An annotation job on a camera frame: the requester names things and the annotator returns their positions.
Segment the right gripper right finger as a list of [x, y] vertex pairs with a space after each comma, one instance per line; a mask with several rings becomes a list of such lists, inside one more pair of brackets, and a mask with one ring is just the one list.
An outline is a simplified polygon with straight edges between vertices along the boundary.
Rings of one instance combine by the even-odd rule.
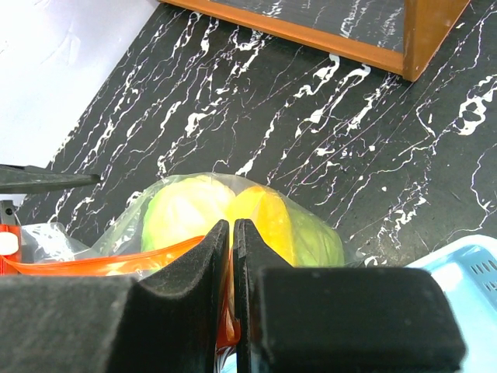
[[441, 287], [405, 267], [292, 267], [235, 223], [240, 372], [455, 372], [466, 344]]

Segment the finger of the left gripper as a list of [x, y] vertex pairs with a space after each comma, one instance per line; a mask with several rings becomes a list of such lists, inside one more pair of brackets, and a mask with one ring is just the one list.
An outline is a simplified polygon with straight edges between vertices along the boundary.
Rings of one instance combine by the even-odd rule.
[[100, 181], [98, 174], [56, 173], [36, 166], [1, 164], [2, 193], [48, 193], [95, 185]]
[[12, 200], [0, 201], [0, 222], [2, 225], [18, 225], [16, 207]]

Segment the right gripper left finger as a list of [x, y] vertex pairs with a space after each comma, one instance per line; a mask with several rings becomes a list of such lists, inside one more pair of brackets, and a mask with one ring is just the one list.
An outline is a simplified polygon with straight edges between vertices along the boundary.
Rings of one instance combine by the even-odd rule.
[[136, 280], [4, 276], [3, 372], [212, 372], [229, 225]]

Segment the green cabbage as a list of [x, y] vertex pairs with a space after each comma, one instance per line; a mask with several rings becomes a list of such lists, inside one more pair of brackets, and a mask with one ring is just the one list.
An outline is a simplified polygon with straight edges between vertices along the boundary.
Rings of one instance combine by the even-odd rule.
[[295, 267], [341, 267], [345, 254], [338, 233], [308, 211], [290, 209]]
[[187, 177], [161, 188], [144, 215], [143, 252], [164, 249], [206, 235], [220, 220], [235, 193], [211, 176]]

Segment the clear zip top bag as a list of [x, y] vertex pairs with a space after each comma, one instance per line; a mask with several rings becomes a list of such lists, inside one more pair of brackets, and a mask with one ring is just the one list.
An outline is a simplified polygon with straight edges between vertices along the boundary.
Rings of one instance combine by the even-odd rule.
[[59, 223], [1, 226], [3, 372], [210, 372], [240, 339], [232, 249], [250, 220], [268, 264], [340, 267], [335, 229], [240, 176], [169, 176], [92, 245]]

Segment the yellow star fruit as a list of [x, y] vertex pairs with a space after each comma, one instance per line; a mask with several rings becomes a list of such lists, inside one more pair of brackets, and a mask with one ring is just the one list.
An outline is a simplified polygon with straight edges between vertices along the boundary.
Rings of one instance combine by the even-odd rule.
[[270, 248], [290, 265], [297, 264], [290, 215], [276, 191], [264, 186], [251, 186], [231, 200], [226, 216], [231, 232], [234, 232], [236, 220], [251, 220]]

